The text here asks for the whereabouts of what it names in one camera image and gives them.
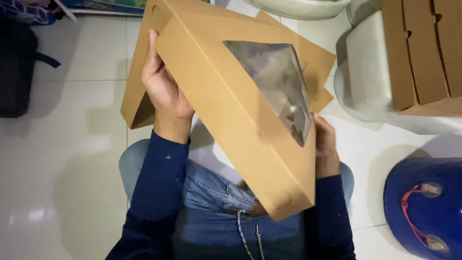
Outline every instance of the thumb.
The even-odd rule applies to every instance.
[[[159,34],[155,30],[149,29],[149,48],[147,50],[146,60],[143,66],[143,76],[150,76],[157,73],[162,66],[162,59],[156,51],[155,44],[158,37]]]

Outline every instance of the navy blue sweater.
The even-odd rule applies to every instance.
[[[182,208],[188,153],[188,144],[152,133],[122,238],[107,259],[175,259],[171,236]],[[310,259],[355,259],[340,176],[316,181],[316,206],[304,218]]]

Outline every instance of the finger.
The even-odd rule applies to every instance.
[[[313,118],[313,121],[315,121],[316,127],[319,128],[320,130],[323,130],[326,132],[335,131],[335,129],[318,113],[312,113],[312,118]]]
[[[145,64],[141,72],[142,77],[148,77],[157,73],[162,66],[162,59],[159,56],[159,53],[156,51],[156,40],[159,37],[159,34],[153,30],[149,29],[149,48],[146,55]]]

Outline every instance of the blue jeans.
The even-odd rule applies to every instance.
[[[119,169],[125,192],[131,201],[136,181],[149,146],[149,139],[131,145],[122,154]],[[340,163],[340,175],[347,205],[353,193],[354,178],[350,168]],[[188,160],[184,184],[184,208],[176,221],[172,237],[175,254],[181,259],[248,259],[237,230],[236,213],[252,211],[256,199],[221,176]],[[300,214],[274,222],[269,216],[241,215],[241,228],[249,251],[260,259],[255,228],[261,235],[268,259],[305,259],[304,224]]]

